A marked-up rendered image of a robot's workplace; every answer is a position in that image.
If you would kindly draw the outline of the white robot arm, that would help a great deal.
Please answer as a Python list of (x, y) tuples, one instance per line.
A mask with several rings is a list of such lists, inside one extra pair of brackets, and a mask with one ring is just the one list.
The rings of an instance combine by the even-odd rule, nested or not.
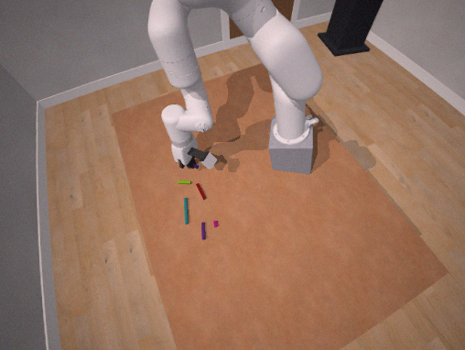
[(304, 141), (309, 126), (319, 121), (305, 115), (306, 101), (322, 85), (322, 70), (306, 38), (271, 0), (153, 0), (148, 35), (170, 84), (181, 90), (187, 108), (171, 104), (162, 111), (172, 144), (184, 148), (192, 142), (192, 132), (205, 132), (213, 126), (187, 20), (192, 8), (206, 7), (227, 13), (269, 71), (276, 111), (275, 139), (285, 145)]

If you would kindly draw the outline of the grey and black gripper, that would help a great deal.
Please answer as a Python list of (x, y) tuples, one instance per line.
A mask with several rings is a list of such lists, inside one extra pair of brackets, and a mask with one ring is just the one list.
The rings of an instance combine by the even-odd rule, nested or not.
[(178, 160), (179, 160), (179, 167), (180, 168), (183, 169), (185, 166), (187, 166), (188, 168), (194, 169), (193, 164), (196, 165), (195, 157), (192, 157), (191, 155), (188, 155), (188, 152), (189, 152), (189, 150), (191, 148), (198, 149), (198, 143), (197, 143), (197, 140), (194, 137), (194, 135), (193, 135), (192, 142), (188, 146), (186, 146), (184, 148), (178, 148), (178, 147), (176, 147), (176, 146), (174, 146), (172, 144), (171, 148), (172, 148), (172, 153), (173, 153), (174, 160), (177, 163), (178, 163)]

